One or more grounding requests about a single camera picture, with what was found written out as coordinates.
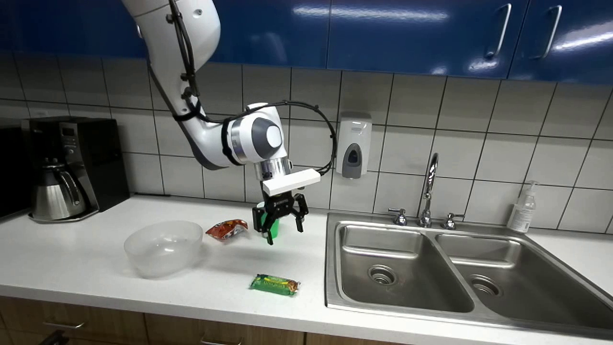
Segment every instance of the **white tile wall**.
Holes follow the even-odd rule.
[[[109,106],[101,60],[63,58],[59,70],[69,104]]]
[[[291,75],[291,100],[320,106],[320,112],[329,119],[339,114],[341,73],[318,70],[293,70]],[[291,110],[291,119],[318,119],[302,108]]]
[[[381,171],[425,175],[431,146],[433,131],[387,129]]]
[[[423,179],[408,175],[379,175],[375,213],[404,209],[408,217],[417,215]]]
[[[561,231],[605,232],[613,213],[613,192],[574,190],[561,219]]]
[[[149,70],[143,60],[105,60],[103,73],[113,108],[151,110]]]
[[[542,135],[592,139],[609,94],[609,87],[559,85]]]
[[[588,146],[588,140],[540,139],[528,169],[528,181],[572,186]]]
[[[613,142],[592,142],[576,186],[613,190]]]
[[[151,112],[113,110],[118,140],[124,152],[157,154],[155,121]]]
[[[367,173],[358,181],[348,181],[335,175],[331,185],[329,209],[371,213],[375,188],[377,188],[377,173]]]
[[[25,100],[65,102],[57,60],[51,56],[19,56],[17,71]]]
[[[161,156],[164,192],[170,196],[203,198],[203,169],[193,158]]]
[[[523,183],[536,137],[488,135],[484,140],[477,179]]]
[[[444,91],[442,77],[396,75],[387,125],[434,129]]]
[[[243,104],[289,100],[289,70],[243,68]],[[279,108],[279,117],[289,117],[287,108]]]
[[[136,194],[162,194],[159,156],[124,154],[128,186]]]
[[[570,192],[572,188],[536,186],[536,211],[532,227],[557,229]]]
[[[549,108],[555,85],[517,83],[500,85],[490,131],[511,135],[538,135]]]
[[[498,81],[450,79],[444,91],[438,129],[482,133],[492,116],[498,85]]]
[[[385,125],[390,75],[344,73],[339,114],[367,114],[371,123]]]
[[[433,217],[465,213],[503,225],[525,181],[538,181],[534,227],[613,232],[611,89],[463,81],[208,64],[199,75],[212,119],[254,100],[306,100],[329,119],[367,114],[367,175],[327,175],[302,194],[314,209],[385,213],[419,206],[425,165],[438,152]],[[132,192],[260,202],[252,167],[205,171],[141,60],[0,56],[0,121],[115,117]],[[297,169],[327,160],[325,127],[281,110]]]
[[[473,179],[484,135],[438,131],[433,154],[438,154],[438,177]]]

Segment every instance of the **coffee carafe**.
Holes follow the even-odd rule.
[[[38,169],[30,217],[36,223],[55,223],[78,217],[84,211],[86,200],[67,167],[59,162],[46,162]]]

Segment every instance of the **green object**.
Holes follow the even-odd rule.
[[[295,296],[298,292],[298,282],[268,275],[256,275],[249,290],[268,292],[275,296]]]

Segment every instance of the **cable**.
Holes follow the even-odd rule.
[[[327,125],[327,131],[329,131],[331,154],[329,154],[329,162],[323,167],[316,169],[316,171],[321,177],[327,175],[331,165],[333,165],[333,162],[337,160],[337,135],[335,135],[329,119],[325,117],[325,114],[320,112],[318,106],[312,106],[312,104],[306,104],[306,102],[281,100],[281,102],[272,102],[272,104],[262,104],[262,106],[251,108],[251,110],[247,110],[247,112],[243,112],[243,114],[239,114],[239,116],[235,116],[231,119],[239,119],[243,116],[254,114],[254,112],[264,110],[264,108],[304,108],[304,110],[310,110],[310,112],[318,114],[323,119],[323,123]]]

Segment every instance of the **stainless steel sink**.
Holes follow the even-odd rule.
[[[344,219],[327,221],[331,309],[613,340],[611,298],[521,234]]]
[[[339,286],[358,303],[467,313],[471,300],[429,238],[375,227],[339,231]]]

